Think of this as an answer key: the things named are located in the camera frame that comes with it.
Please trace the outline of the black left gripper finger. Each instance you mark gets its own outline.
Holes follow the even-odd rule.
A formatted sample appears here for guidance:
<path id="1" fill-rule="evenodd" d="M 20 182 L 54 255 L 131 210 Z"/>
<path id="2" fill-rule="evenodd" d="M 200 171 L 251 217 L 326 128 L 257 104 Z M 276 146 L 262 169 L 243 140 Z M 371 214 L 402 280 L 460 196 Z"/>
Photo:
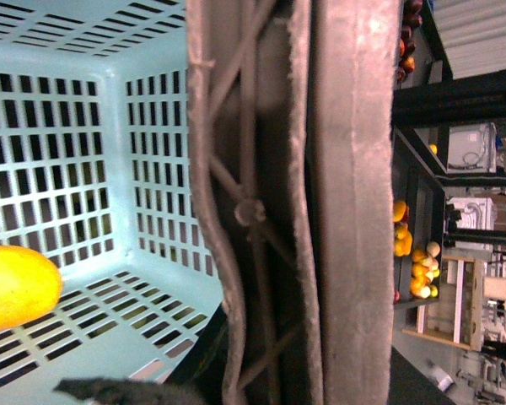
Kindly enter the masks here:
<path id="1" fill-rule="evenodd" d="M 62 379 L 53 391 L 99 404 L 202 404 L 202 396 L 194 388 L 128 379 Z"/>

